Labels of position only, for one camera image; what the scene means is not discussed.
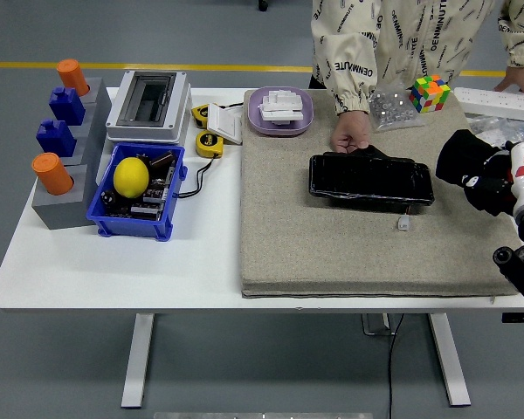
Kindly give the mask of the person's right hand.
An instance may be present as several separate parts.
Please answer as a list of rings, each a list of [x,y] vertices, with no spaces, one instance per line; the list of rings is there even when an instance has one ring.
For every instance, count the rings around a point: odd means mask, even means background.
[[[340,113],[330,144],[337,153],[351,153],[367,148],[370,144],[369,116],[363,111]]]

